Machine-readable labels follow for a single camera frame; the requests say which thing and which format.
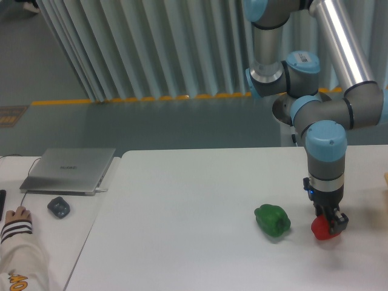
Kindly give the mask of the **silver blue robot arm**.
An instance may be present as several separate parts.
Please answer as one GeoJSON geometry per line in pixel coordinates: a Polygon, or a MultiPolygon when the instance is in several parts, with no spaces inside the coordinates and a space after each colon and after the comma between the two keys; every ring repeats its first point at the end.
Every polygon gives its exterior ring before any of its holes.
{"type": "Polygon", "coordinates": [[[323,217],[329,235],[346,229],[348,217],[340,210],[349,130],[387,122],[387,91],[379,88],[349,14],[341,1],[244,1],[253,33],[254,59],[246,70],[252,95],[284,93],[286,123],[299,134],[307,154],[304,189],[323,217]],[[280,60],[277,45],[293,12],[306,10],[317,20],[329,56],[344,91],[337,101],[318,96],[319,59],[294,51],[280,60]]]}

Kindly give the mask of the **cream sleeved forearm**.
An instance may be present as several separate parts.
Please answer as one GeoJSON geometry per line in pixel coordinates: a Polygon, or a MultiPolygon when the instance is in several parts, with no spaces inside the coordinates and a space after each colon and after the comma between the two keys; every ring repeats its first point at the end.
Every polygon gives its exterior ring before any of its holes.
{"type": "Polygon", "coordinates": [[[48,262],[32,222],[8,222],[1,230],[1,290],[48,289],[48,262]]]}

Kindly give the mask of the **person's hand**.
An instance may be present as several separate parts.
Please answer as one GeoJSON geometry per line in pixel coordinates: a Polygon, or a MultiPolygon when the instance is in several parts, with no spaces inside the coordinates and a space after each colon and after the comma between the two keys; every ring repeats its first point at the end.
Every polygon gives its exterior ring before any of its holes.
{"type": "Polygon", "coordinates": [[[16,210],[8,210],[5,214],[5,224],[17,221],[32,222],[32,215],[24,206],[19,206],[16,210]]]}

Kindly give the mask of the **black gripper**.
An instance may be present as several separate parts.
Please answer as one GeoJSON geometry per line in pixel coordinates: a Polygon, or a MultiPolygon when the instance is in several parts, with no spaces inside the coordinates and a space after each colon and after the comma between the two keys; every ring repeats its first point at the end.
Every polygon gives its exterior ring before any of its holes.
{"type": "Polygon", "coordinates": [[[344,195],[344,186],[331,192],[322,192],[313,187],[310,178],[304,178],[303,187],[307,191],[309,199],[313,202],[316,217],[322,216],[327,219],[327,213],[329,213],[329,233],[338,235],[346,230],[349,218],[345,213],[340,212],[340,201],[344,195]]]}

